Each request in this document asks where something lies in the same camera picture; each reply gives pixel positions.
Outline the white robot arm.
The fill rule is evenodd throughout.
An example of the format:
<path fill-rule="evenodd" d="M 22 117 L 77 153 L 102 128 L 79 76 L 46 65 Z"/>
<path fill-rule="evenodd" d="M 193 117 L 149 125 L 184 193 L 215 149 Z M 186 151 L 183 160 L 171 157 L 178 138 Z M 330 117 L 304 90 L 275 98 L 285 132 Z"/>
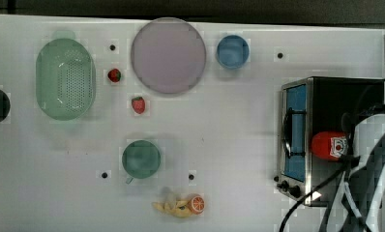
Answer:
<path fill-rule="evenodd" d="M 372 115 L 352 130 L 353 158 L 344 179 L 345 232 L 380 232 L 378 214 L 385 196 L 385 113 Z"/>

